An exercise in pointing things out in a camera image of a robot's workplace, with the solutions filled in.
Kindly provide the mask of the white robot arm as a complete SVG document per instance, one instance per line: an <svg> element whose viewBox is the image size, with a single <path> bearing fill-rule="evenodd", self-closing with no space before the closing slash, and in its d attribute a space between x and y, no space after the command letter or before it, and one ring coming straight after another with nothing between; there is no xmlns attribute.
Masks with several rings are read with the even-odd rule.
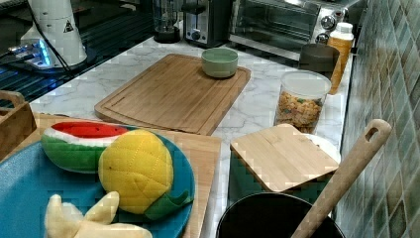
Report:
<svg viewBox="0 0 420 238"><path fill-rule="evenodd" d="M23 6L29 8L32 27L8 55L39 70L72 71L86 62L70 0L1 0L1 14Z"/></svg>

